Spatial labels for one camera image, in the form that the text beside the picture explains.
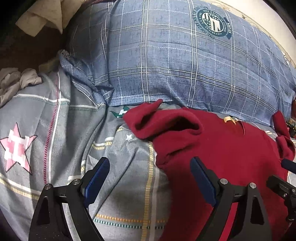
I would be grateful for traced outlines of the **dark red small garment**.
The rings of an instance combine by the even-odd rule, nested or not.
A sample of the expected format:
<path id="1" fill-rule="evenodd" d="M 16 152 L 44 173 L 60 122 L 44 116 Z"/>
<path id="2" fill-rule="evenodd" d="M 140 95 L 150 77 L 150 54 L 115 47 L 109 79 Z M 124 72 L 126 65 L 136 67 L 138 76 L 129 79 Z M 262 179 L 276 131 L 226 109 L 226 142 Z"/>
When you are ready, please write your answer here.
<path id="1" fill-rule="evenodd" d="M 152 142 L 156 165 L 169 180 L 171 210 L 161 240 L 195 240 L 212 211 L 190 170 L 193 157 L 231 184 L 255 183 L 267 210 L 272 238 L 279 240 L 288 227 L 287 209 L 266 181 L 271 175 L 286 179 L 281 160 L 295 158 L 283 114 L 273 115 L 277 136 L 271 138 L 243 121 L 224 120 L 203 110 L 161 109 L 161 103 L 143 103 L 123 117 L 137 138 Z"/>

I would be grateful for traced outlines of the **grey patterned bed sheet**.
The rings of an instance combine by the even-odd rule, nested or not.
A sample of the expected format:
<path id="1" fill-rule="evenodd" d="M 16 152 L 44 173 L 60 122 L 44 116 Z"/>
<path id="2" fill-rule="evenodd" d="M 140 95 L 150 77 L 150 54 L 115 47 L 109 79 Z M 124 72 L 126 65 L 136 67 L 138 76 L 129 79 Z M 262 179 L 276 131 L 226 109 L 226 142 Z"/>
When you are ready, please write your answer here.
<path id="1" fill-rule="evenodd" d="M 29 240 L 44 186 L 64 186 L 106 157 L 110 171 L 88 212 L 105 240 L 161 240 L 171 189 L 151 141 L 137 138 L 124 115 L 137 106 L 92 104 L 61 67 L 38 74 L 1 108 L 1 211 Z M 190 170 L 207 204 L 196 165 Z"/>

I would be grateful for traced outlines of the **grey crumpled cloth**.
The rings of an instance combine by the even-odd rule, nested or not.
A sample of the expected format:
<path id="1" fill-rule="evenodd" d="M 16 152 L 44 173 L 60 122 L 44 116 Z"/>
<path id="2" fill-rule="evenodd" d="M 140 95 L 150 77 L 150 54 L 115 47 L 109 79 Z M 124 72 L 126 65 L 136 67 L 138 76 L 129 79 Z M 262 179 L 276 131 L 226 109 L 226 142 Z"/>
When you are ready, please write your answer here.
<path id="1" fill-rule="evenodd" d="M 10 101 L 19 90 L 28 86 L 34 86 L 42 83 L 35 69 L 25 69 L 20 72 L 18 68 L 3 68 L 1 76 L 1 95 L 0 107 L 2 108 Z"/>

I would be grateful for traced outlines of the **blue plaid pillow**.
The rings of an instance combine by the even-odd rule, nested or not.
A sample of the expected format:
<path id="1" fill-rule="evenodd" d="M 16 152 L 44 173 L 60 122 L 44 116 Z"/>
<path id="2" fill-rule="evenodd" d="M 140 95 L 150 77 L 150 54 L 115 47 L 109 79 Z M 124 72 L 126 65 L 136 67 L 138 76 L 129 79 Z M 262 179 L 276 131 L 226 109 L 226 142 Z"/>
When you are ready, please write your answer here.
<path id="1" fill-rule="evenodd" d="M 95 104 L 162 99 L 269 126 L 295 99 L 295 69 L 271 37 L 204 1 L 92 4 L 60 63 Z"/>

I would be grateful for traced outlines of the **beige crumpled cloth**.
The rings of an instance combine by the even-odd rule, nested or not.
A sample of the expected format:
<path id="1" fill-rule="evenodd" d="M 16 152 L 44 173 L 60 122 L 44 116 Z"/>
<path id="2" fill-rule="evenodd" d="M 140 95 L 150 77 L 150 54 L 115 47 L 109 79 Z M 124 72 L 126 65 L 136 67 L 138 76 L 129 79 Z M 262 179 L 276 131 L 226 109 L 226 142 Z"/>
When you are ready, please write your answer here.
<path id="1" fill-rule="evenodd" d="M 63 33 L 83 3 L 83 0 L 38 0 L 20 16 L 16 25 L 32 37 L 44 26 Z"/>

